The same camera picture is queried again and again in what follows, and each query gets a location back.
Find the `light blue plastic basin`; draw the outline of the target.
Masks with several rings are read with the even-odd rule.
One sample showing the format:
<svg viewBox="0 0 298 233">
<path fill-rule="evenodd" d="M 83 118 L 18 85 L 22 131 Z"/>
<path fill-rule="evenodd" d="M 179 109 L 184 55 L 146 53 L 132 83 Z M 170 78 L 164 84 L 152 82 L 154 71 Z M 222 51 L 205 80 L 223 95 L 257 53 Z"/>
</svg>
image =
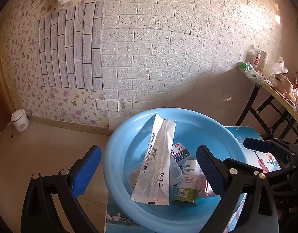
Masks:
<svg viewBox="0 0 298 233">
<path fill-rule="evenodd" d="M 198 197 L 198 173 L 179 186 L 184 173 L 173 159 L 175 144 L 192 155 L 204 145 L 219 160 L 247 162 L 240 143 L 216 120 L 192 110 L 158 108 L 115 129 L 105 149 L 104 178 L 118 207 L 139 226 L 153 232 L 200 232 L 220 197 Z"/>
</svg>

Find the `green printed plastic bag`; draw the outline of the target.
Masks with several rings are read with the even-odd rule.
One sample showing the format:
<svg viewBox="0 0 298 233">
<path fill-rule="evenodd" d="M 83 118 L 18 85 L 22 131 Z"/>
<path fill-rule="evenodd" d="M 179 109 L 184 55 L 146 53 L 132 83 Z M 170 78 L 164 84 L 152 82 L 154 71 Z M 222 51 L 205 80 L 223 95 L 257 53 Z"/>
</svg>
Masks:
<svg viewBox="0 0 298 233">
<path fill-rule="evenodd" d="M 265 83 L 269 85 L 270 87 L 277 87 L 277 82 L 271 81 L 270 79 L 265 78 L 264 76 L 260 75 L 258 72 L 256 72 L 253 65 L 249 62 L 241 62 L 237 66 L 237 68 L 243 72 L 247 78 L 249 79 L 256 79 L 258 82 Z"/>
</svg>

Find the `bread in plastic bag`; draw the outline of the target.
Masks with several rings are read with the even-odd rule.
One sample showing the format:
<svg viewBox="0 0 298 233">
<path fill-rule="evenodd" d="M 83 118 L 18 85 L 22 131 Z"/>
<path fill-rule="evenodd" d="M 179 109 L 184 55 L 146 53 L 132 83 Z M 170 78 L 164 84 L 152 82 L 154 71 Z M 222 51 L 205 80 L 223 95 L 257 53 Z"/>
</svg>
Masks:
<svg viewBox="0 0 298 233">
<path fill-rule="evenodd" d="M 289 79 L 283 74 L 276 74 L 275 78 L 279 81 L 277 89 L 293 104 L 298 104 L 298 89 L 294 89 Z"/>
</svg>

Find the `white ceramic pot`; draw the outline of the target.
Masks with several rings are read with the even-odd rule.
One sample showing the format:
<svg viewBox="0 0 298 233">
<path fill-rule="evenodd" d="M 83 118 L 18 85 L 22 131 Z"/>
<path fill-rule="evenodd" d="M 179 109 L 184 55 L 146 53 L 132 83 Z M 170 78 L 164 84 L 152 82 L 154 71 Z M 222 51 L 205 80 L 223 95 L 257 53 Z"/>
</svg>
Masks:
<svg viewBox="0 0 298 233">
<path fill-rule="evenodd" d="M 24 109 L 16 110 L 11 115 L 11 122 L 19 133 L 28 129 L 29 119 Z"/>
</svg>

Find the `pink plastic holder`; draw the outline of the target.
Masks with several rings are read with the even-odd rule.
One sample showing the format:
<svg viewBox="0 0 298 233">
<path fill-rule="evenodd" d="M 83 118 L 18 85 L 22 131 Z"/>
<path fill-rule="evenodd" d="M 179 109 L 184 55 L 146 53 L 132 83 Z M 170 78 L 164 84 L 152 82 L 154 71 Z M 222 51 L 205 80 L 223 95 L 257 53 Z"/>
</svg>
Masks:
<svg viewBox="0 0 298 233">
<path fill-rule="evenodd" d="M 198 176 L 196 190 L 199 198 L 210 198 L 215 196 L 214 191 L 212 190 L 212 187 L 210 186 L 203 172 L 201 172 Z"/>
</svg>

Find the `green white cylindrical can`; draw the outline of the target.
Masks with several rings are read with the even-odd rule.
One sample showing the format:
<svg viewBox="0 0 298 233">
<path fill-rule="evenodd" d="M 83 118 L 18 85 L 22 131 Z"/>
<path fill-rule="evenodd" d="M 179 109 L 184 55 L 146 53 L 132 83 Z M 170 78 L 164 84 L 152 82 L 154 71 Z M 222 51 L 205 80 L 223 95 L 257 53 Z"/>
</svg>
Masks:
<svg viewBox="0 0 298 233">
<path fill-rule="evenodd" d="M 202 170 L 196 159 L 188 159 L 182 164 L 182 178 L 176 185 L 171 204 L 181 207 L 197 206 L 198 177 Z"/>
</svg>

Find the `white long paper packet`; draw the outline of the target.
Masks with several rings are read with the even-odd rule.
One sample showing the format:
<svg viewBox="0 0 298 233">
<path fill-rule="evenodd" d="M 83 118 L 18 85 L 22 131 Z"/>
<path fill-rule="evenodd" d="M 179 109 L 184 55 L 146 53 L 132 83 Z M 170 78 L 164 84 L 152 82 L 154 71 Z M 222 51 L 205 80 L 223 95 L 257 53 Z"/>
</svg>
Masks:
<svg viewBox="0 0 298 233">
<path fill-rule="evenodd" d="M 148 205 L 170 204 L 170 158 L 176 121 L 155 114 L 150 141 L 131 200 Z"/>
</svg>

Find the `yellow folding table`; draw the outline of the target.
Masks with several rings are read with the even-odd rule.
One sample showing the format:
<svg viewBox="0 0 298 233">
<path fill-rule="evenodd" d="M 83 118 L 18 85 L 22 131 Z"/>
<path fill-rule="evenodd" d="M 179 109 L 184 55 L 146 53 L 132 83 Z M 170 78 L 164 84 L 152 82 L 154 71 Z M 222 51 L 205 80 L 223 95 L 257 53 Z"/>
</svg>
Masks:
<svg viewBox="0 0 298 233">
<path fill-rule="evenodd" d="M 293 107 L 292 103 L 283 97 L 281 93 L 276 91 L 274 88 L 270 87 L 266 82 L 262 82 L 255 77 L 249 79 L 253 84 L 254 88 L 250 95 L 250 98 L 242 111 L 236 126 L 240 126 L 247 114 L 252 114 L 253 117 L 260 124 L 262 129 L 265 131 L 266 138 L 275 138 L 274 133 L 284 122 L 286 127 L 283 129 L 281 134 L 278 136 L 279 139 L 284 139 L 290 131 L 296 136 L 295 144 L 298 143 L 298 111 Z M 269 93 L 269 97 L 256 109 L 253 108 L 254 101 L 260 91 L 260 89 L 265 90 Z M 267 126 L 265 121 L 261 118 L 261 112 L 265 110 L 266 107 L 270 106 L 279 115 L 279 119 L 272 125 Z"/>
</svg>

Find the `white wall socket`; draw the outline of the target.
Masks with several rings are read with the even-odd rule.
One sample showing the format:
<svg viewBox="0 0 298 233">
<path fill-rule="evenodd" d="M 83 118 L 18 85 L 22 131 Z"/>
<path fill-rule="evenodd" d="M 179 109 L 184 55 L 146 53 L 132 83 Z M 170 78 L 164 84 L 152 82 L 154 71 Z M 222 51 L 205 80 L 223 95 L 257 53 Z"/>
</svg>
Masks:
<svg viewBox="0 0 298 233">
<path fill-rule="evenodd" d="M 119 102 L 115 100 L 96 100 L 97 110 L 107 110 L 107 111 L 115 111 L 119 112 Z"/>
</svg>

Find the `clear toothpick box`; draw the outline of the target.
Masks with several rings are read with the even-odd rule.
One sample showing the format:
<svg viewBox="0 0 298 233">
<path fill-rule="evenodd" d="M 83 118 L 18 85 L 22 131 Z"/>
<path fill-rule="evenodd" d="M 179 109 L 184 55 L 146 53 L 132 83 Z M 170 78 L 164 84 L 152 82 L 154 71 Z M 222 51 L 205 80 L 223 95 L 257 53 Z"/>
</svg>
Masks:
<svg viewBox="0 0 298 233">
<path fill-rule="evenodd" d="M 130 187 L 132 191 L 134 190 L 136 186 L 136 182 L 139 176 L 139 171 L 141 169 L 142 162 L 133 165 L 128 171 L 128 181 L 130 184 Z M 173 159 L 173 157 L 170 158 L 170 186 L 177 185 L 182 178 L 182 170 L 179 167 L 178 163 Z"/>
</svg>

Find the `clear bottle red label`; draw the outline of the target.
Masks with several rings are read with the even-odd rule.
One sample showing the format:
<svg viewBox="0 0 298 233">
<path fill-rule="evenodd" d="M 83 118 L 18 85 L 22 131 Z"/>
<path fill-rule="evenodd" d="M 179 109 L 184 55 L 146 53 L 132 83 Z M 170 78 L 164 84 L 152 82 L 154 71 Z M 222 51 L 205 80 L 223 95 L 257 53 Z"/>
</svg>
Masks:
<svg viewBox="0 0 298 233">
<path fill-rule="evenodd" d="M 253 55 L 252 55 L 252 59 L 253 59 L 252 65 L 255 68 L 255 70 L 258 69 L 260 58 L 261 58 L 261 46 L 257 45 L 256 47 L 253 48 Z"/>
</svg>

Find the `small table with scenery print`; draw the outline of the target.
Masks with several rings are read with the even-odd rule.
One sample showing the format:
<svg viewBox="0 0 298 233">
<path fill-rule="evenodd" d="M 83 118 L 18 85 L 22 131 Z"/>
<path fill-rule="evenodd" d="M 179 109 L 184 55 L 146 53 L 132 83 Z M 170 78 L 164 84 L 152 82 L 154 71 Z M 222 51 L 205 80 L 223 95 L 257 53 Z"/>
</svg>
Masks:
<svg viewBox="0 0 298 233">
<path fill-rule="evenodd" d="M 262 153 L 259 151 L 253 151 L 251 149 L 247 149 L 243 145 L 243 141 L 246 138 L 255 138 L 259 140 L 263 140 L 263 138 L 260 136 L 260 134 L 251 127 L 226 127 L 233 136 L 238 140 L 238 142 L 241 144 L 243 150 L 245 151 L 245 155 L 247 157 L 247 161 L 249 165 L 252 165 L 254 167 L 258 167 L 263 170 L 264 173 L 280 170 L 281 167 L 279 166 L 276 158 L 270 154 L 270 153 Z M 239 208 L 235 212 L 235 214 L 231 217 L 229 225 L 227 226 L 225 232 L 230 232 L 234 229 L 236 222 L 238 221 L 239 215 L 242 212 L 243 204 L 246 195 L 244 195 L 243 201 L 241 201 L 239 204 Z M 196 209 L 205 209 L 206 206 L 202 206 L 201 203 L 204 203 L 204 201 L 218 201 L 218 196 L 212 198 L 199 198 L 198 199 L 198 206 L 195 208 L 189 207 L 178 207 L 176 208 L 184 209 L 184 210 L 196 210 Z M 147 230 L 138 224 L 136 224 L 134 221 L 132 221 L 126 214 L 122 212 L 122 210 L 119 208 L 119 206 L 116 204 L 113 197 L 108 195 L 108 202 L 107 202 L 107 211 L 106 211 L 106 223 L 105 223 L 105 232 L 154 232 L 151 230 Z"/>
</svg>

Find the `white paper roll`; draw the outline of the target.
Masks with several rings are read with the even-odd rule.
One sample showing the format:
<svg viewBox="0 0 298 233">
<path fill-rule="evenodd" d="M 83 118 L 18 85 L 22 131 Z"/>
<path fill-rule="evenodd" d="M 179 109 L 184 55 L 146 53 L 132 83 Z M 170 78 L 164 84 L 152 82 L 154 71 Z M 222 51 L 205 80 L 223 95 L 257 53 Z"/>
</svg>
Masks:
<svg viewBox="0 0 298 233">
<path fill-rule="evenodd" d="M 258 71 L 263 72 L 267 66 L 267 62 L 269 60 L 269 54 L 265 51 L 261 51 L 260 61 L 258 64 Z"/>
</svg>

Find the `clear floss pick box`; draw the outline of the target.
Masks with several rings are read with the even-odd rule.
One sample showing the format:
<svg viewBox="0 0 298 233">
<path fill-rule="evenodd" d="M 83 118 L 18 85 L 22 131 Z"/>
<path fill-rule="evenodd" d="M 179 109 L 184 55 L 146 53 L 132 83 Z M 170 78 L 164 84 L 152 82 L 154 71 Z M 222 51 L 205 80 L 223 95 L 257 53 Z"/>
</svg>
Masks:
<svg viewBox="0 0 298 233">
<path fill-rule="evenodd" d="M 172 146 L 171 155 L 179 167 L 186 160 L 192 159 L 192 154 L 181 143 L 176 143 Z"/>
</svg>

